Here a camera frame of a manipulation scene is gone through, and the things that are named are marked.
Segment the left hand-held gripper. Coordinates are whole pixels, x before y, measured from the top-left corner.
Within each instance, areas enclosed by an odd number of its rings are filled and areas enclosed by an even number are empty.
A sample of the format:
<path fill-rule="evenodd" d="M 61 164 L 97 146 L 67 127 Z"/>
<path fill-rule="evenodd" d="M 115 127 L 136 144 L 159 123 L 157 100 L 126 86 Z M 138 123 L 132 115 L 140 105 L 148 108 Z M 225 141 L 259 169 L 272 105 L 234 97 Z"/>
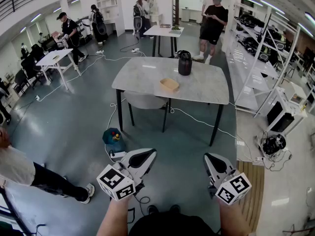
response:
<path fill-rule="evenodd" d="M 150 171 L 156 157 L 154 148 L 130 151 L 113 165 L 107 165 L 96 178 L 97 182 L 115 201 L 135 195 L 144 187 L 143 176 Z"/>

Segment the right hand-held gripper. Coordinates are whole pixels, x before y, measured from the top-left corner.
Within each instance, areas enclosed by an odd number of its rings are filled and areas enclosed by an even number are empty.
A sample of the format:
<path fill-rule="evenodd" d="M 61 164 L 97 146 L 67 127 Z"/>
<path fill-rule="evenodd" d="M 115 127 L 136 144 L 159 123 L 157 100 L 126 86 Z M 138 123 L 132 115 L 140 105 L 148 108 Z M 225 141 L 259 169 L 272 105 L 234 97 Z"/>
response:
<path fill-rule="evenodd" d="M 227 205 L 243 198 L 252 185 L 244 173 L 239 172 L 231 162 L 218 154 L 205 153 L 203 157 L 207 176 L 210 179 L 208 191 Z"/>

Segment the teal bin with toys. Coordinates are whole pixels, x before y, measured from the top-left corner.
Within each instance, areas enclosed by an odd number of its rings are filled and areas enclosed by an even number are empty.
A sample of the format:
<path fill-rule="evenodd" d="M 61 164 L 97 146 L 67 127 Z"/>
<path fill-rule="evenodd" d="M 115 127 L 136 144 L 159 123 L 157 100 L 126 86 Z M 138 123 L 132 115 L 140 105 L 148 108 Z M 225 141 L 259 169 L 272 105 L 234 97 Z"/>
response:
<path fill-rule="evenodd" d="M 112 141 L 112 132 L 117 132 L 121 135 L 121 138 L 117 142 Z M 103 142 L 105 143 L 105 149 L 109 153 L 110 150 L 113 150 L 114 152 L 121 152 L 126 150 L 126 144 L 123 140 L 122 134 L 117 128 L 108 128 L 102 136 Z"/>

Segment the beige plastic tray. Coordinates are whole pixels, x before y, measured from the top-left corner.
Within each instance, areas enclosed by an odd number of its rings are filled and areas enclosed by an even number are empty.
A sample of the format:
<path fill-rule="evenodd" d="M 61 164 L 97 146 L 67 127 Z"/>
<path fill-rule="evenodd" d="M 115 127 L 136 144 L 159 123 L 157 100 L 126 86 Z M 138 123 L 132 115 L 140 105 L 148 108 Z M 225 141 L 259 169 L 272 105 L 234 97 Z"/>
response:
<path fill-rule="evenodd" d="M 175 92 L 179 88 L 179 83 L 170 78 L 160 80 L 161 87 L 169 92 Z"/>

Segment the person's right forearm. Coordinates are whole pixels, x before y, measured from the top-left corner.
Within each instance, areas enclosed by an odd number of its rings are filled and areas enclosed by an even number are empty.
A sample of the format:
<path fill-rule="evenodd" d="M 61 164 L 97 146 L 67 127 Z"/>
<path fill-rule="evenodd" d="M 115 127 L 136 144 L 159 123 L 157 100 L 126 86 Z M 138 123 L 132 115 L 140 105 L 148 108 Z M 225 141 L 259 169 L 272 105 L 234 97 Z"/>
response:
<path fill-rule="evenodd" d="M 251 234 L 250 227 L 237 203 L 229 206 L 219 200 L 219 207 L 221 236 L 249 236 Z"/>

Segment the person's left forearm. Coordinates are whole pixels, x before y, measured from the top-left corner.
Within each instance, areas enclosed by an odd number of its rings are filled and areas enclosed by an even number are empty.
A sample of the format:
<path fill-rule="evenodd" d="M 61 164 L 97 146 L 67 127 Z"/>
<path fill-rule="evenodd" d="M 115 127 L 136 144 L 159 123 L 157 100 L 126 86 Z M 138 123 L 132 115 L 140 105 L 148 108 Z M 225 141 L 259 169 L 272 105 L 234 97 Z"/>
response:
<path fill-rule="evenodd" d="M 96 236 L 127 236 L 128 204 L 131 197 L 115 201 L 111 200 L 106 215 Z"/>

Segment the wooden slat mat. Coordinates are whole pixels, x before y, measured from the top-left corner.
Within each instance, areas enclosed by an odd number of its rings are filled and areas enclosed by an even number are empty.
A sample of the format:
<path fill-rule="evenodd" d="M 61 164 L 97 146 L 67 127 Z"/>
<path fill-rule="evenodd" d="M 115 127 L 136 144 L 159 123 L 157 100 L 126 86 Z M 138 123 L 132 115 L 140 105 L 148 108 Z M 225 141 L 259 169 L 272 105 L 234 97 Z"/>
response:
<path fill-rule="evenodd" d="M 252 185 L 250 191 L 238 202 L 238 204 L 249 228 L 252 233 L 255 233 L 263 201 L 265 168 L 263 166 L 254 165 L 252 162 L 238 160 L 237 169 L 240 173 L 245 173 Z"/>

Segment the person's black shirt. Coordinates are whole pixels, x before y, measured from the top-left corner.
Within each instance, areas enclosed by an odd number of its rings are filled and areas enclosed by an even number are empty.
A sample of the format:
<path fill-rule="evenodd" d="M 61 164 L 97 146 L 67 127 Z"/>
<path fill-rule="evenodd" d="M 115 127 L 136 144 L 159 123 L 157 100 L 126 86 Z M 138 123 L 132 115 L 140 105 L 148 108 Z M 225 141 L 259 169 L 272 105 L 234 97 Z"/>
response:
<path fill-rule="evenodd" d="M 128 236 L 216 236 L 198 216 L 159 212 L 140 218 Z"/>

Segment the grey chair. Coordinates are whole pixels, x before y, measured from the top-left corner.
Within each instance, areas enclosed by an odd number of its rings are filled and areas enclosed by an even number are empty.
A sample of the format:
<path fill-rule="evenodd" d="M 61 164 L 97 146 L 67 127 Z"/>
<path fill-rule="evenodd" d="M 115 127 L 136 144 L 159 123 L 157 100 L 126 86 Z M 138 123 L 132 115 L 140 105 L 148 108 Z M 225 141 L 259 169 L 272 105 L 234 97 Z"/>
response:
<path fill-rule="evenodd" d="M 171 110 L 171 99 L 165 97 L 159 97 L 152 94 L 139 93 L 126 90 L 124 91 L 124 96 L 128 102 L 129 114 L 131 118 L 131 123 L 135 126 L 132 107 L 143 109 L 143 110 L 164 110 L 164 119 L 162 126 L 162 133 L 165 132 L 166 117 L 167 113 Z"/>

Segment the grey marble table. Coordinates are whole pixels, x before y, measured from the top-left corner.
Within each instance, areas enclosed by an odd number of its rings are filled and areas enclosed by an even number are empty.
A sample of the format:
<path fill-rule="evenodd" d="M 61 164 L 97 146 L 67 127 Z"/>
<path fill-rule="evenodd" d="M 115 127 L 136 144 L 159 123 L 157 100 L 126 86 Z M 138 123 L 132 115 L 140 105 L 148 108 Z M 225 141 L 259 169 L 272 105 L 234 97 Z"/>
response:
<path fill-rule="evenodd" d="M 200 62 L 192 63 L 190 75 L 178 72 L 178 59 L 158 57 L 133 57 L 119 71 L 112 88 L 116 91 L 119 127 L 123 128 L 121 94 L 126 90 L 147 93 L 192 102 L 217 104 L 218 112 L 211 135 L 213 144 L 223 108 L 229 104 L 228 84 L 223 70 L 218 66 Z M 170 78 L 179 83 L 175 92 L 164 90 L 160 80 Z"/>

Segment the white side cabinet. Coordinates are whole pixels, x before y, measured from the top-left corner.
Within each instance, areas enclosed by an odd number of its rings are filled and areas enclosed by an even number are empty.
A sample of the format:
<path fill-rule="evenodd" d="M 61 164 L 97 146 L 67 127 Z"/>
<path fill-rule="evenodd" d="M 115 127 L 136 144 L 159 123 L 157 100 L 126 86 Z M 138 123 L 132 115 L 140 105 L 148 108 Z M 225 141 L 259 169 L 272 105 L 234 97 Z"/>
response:
<path fill-rule="evenodd" d="M 293 82 L 286 88 L 276 87 L 274 93 L 275 104 L 267 114 L 269 125 L 265 131 L 287 136 L 307 118 L 306 110 L 302 106 L 307 97 L 303 89 Z"/>

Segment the white metal shelving rack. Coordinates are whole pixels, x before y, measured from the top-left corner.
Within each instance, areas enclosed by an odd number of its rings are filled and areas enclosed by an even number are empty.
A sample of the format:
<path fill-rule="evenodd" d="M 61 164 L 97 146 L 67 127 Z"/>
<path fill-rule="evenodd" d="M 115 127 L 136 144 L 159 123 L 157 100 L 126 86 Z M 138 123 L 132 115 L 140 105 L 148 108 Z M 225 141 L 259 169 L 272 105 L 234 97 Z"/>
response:
<path fill-rule="evenodd" d="M 295 47 L 301 33 L 300 26 L 292 26 L 277 16 L 271 8 L 267 9 L 263 19 L 257 18 L 256 12 L 254 7 L 240 2 L 234 3 L 233 20 L 229 32 L 231 38 L 226 53 L 233 85 L 233 104 L 237 110 L 251 113 L 254 116 L 262 113 L 266 101 L 289 72 L 291 59 L 295 54 Z M 270 62 L 263 63 L 257 59 L 261 45 L 259 45 L 256 55 L 252 56 L 238 43 L 238 37 L 235 33 L 237 23 L 234 18 L 242 15 L 252 15 L 263 21 L 265 27 L 273 26 L 285 35 L 285 50 L 288 52 L 285 63 L 281 62 L 275 65 Z"/>

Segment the black jug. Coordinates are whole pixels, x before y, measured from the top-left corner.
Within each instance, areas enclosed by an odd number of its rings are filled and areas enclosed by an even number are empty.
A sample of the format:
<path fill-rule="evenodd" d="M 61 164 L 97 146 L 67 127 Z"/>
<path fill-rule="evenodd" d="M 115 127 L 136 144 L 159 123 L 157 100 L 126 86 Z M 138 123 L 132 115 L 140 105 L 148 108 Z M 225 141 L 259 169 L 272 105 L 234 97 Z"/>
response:
<path fill-rule="evenodd" d="M 185 59 L 185 58 L 180 58 L 178 59 L 178 72 L 182 76 L 188 76 L 191 73 L 191 68 L 192 68 L 192 58 L 190 59 Z"/>

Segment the white trestle table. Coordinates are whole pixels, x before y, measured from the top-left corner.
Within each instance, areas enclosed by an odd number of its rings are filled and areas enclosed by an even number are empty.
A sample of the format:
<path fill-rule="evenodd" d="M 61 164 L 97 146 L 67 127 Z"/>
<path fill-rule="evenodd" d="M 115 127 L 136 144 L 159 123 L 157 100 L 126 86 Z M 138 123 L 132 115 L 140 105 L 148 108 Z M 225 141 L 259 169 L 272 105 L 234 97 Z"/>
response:
<path fill-rule="evenodd" d="M 65 71 L 67 71 L 70 67 L 73 66 L 74 70 L 78 73 L 78 75 L 82 76 L 78 68 L 78 65 L 74 63 L 74 60 L 70 54 L 71 52 L 72 52 L 72 49 L 55 50 L 55 51 L 49 52 L 40 61 L 36 63 L 36 66 L 40 66 L 41 72 L 44 74 L 44 77 L 48 84 L 51 83 L 51 80 L 48 78 L 48 75 L 46 73 L 48 69 L 58 70 L 66 90 L 68 90 L 68 85 L 63 75 Z M 59 55 L 59 58 L 53 59 L 53 57 L 57 55 Z M 60 61 L 65 57 L 68 57 L 71 63 L 67 66 L 61 66 Z"/>

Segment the black office chair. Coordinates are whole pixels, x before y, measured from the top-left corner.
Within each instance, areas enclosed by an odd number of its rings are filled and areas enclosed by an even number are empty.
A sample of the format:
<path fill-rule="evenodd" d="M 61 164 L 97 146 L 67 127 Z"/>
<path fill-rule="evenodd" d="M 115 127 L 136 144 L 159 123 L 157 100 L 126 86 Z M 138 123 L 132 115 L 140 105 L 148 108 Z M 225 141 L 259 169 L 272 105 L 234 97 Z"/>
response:
<path fill-rule="evenodd" d="M 40 82 L 42 84 L 40 80 L 41 71 L 35 65 L 35 60 L 33 56 L 29 55 L 25 59 L 23 59 L 21 62 L 21 66 L 25 70 L 28 80 L 34 78 L 34 81 L 32 82 L 32 87 L 34 87 L 37 82 Z"/>
<path fill-rule="evenodd" d="M 36 60 L 36 61 L 40 61 L 44 56 L 44 52 L 43 52 L 43 49 L 37 45 L 37 44 L 34 44 L 32 47 L 31 47 L 31 56 Z"/>
<path fill-rule="evenodd" d="M 26 74 L 22 69 L 20 69 L 14 78 L 15 86 L 13 87 L 14 91 L 17 93 L 17 95 L 20 97 L 19 93 L 23 94 L 25 93 L 24 87 L 27 88 L 30 86 L 29 82 L 27 80 Z"/>

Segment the white table black legs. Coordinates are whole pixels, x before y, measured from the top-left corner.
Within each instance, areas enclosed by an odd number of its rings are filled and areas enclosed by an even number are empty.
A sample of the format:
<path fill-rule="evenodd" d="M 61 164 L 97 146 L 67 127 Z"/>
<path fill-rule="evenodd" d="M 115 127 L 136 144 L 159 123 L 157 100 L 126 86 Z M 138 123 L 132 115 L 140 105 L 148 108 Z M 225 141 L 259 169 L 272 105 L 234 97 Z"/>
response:
<path fill-rule="evenodd" d="M 157 54 L 159 57 L 163 57 L 160 54 L 160 39 L 161 37 L 169 37 L 170 44 L 171 44 L 171 56 L 169 58 L 174 58 L 175 53 L 177 52 L 177 38 L 181 35 L 176 34 L 169 34 L 171 28 L 160 28 L 158 25 L 152 26 L 149 30 L 147 30 L 144 35 L 153 36 L 153 48 L 152 48 L 152 56 L 155 57 L 156 55 L 156 47 L 157 47 Z"/>

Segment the pile of black gear bags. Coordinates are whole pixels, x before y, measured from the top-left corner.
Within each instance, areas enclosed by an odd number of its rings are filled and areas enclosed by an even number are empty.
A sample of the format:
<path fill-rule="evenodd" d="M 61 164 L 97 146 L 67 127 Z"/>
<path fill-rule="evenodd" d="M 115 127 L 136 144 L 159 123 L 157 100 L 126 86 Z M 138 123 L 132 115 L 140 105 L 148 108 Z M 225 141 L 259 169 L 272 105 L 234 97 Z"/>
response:
<path fill-rule="evenodd" d="M 272 65 L 285 63 L 288 57 L 286 49 L 286 37 L 273 26 L 265 27 L 265 23 L 252 15 L 235 17 L 236 36 L 238 43 L 252 56 L 256 55 L 261 45 L 257 59 L 263 63 Z"/>

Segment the grey oval machine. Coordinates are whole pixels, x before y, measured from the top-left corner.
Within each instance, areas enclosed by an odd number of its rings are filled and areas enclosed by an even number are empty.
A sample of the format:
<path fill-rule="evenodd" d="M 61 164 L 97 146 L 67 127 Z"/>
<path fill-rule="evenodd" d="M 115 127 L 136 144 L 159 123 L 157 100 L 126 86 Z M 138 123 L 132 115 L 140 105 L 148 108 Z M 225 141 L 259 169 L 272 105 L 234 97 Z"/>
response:
<path fill-rule="evenodd" d="M 133 17 L 133 26 L 134 26 L 134 30 L 135 32 L 139 32 L 142 28 L 142 17 L 141 16 L 134 16 Z"/>

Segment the white cubby shelf cabinet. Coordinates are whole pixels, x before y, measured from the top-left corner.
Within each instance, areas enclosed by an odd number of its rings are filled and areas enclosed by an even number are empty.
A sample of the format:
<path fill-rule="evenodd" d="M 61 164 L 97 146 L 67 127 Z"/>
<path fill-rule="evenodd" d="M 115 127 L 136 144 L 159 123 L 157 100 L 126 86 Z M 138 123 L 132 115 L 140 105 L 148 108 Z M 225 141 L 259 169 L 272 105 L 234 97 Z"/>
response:
<path fill-rule="evenodd" d="M 125 32 L 122 0 L 96 0 L 96 5 L 103 15 L 108 36 L 120 36 Z"/>

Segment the white and black machine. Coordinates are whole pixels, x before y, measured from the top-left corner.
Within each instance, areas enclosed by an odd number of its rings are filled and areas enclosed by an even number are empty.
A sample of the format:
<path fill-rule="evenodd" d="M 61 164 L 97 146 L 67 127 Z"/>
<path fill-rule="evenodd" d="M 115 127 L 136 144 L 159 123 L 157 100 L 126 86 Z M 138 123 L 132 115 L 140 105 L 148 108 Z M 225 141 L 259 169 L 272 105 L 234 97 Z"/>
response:
<path fill-rule="evenodd" d="M 91 37 L 92 35 L 92 28 L 90 24 L 89 17 L 83 17 L 76 21 L 76 24 L 78 25 L 79 33 L 84 37 Z"/>

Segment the white vanity dresser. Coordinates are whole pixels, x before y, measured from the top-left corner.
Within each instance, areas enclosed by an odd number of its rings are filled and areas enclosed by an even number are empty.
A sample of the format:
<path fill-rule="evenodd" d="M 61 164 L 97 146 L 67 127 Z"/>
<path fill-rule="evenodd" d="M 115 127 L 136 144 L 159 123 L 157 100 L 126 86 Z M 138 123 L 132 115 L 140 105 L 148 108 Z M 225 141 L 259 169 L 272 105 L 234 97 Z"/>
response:
<path fill-rule="evenodd" d="M 162 22 L 162 13 L 159 12 L 158 2 L 156 0 L 147 0 L 150 8 L 150 22 L 160 25 Z"/>

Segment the white desk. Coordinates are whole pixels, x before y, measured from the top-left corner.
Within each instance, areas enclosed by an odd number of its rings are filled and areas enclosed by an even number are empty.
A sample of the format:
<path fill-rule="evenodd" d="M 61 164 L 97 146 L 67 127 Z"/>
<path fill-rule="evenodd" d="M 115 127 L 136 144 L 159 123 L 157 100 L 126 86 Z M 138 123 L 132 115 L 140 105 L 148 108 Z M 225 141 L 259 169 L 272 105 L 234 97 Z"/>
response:
<path fill-rule="evenodd" d="M 202 22 L 201 10 L 182 7 L 180 18 L 182 22 L 193 20 L 200 24 Z"/>

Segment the dark wooden post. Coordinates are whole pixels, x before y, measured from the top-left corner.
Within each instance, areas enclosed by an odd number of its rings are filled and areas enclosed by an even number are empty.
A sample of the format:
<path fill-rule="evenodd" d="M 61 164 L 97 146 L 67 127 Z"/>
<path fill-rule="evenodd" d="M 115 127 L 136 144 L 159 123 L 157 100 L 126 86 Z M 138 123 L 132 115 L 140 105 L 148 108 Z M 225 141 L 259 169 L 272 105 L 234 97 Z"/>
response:
<path fill-rule="evenodd" d="M 173 0 L 173 26 L 179 25 L 179 0 Z"/>

